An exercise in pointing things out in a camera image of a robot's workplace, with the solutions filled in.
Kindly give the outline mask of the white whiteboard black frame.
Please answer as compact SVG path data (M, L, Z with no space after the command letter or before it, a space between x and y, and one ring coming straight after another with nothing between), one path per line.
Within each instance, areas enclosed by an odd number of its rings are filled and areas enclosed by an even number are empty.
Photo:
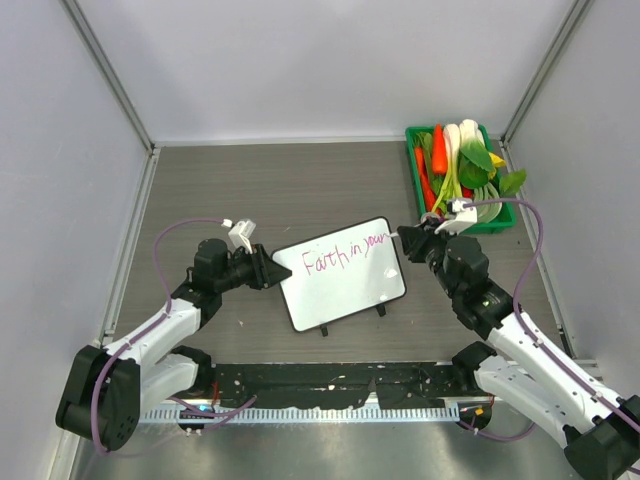
M406 294L389 221L375 217L273 252L292 271L280 283L292 327L320 328Z

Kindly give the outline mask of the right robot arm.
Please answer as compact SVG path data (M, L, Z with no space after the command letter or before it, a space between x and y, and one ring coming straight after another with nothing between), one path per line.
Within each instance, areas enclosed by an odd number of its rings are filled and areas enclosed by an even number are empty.
M516 408L584 479L618 479L638 462L638 396L622 397L555 345L490 278L477 239L428 226L397 234L407 258L429 267L457 319L480 337L453 359L457 391L481 389Z

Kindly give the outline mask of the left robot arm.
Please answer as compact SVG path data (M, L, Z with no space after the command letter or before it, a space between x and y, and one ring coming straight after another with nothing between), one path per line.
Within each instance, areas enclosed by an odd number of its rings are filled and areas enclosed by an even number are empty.
M105 347L87 345L74 357L56 425L116 451L141 416L185 392L205 397L213 385L210 355L181 341L202 329L222 306L224 293L247 286L271 288L291 277L260 244L230 251L221 239L202 241L185 280L151 318Z

